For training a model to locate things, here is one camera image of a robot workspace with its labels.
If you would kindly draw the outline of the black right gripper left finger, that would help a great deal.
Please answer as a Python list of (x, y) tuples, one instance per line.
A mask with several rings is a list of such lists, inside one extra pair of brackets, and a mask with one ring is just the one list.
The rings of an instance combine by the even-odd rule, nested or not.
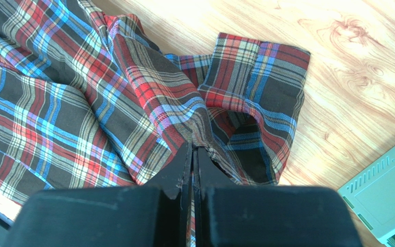
[(4, 246), (186, 246), (191, 157), (183, 144), (142, 186), (37, 192)]

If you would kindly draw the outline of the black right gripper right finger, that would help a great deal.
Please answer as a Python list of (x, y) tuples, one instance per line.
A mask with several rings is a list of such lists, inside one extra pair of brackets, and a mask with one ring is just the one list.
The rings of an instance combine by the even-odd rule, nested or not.
[(317, 186), (233, 183), (193, 152), (197, 246), (361, 246), (340, 195)]

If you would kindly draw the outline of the green plastic file organizer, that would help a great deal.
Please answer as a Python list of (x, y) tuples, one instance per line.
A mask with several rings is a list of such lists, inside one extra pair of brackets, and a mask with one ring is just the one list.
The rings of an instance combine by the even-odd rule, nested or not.
[(395, 146), (338, 193), (381, 244), (395, 246)]

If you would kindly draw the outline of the brown blue red plaid shirt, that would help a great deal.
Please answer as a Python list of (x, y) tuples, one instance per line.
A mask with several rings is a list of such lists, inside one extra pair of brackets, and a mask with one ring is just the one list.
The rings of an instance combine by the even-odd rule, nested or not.
[(276, 185), (311, 54), (220, 33), (213, 53), (164, 54), (137, 16), (92, 1), (0, 1), (0, 192), (142, 186), (192, 147), (237, 185)]

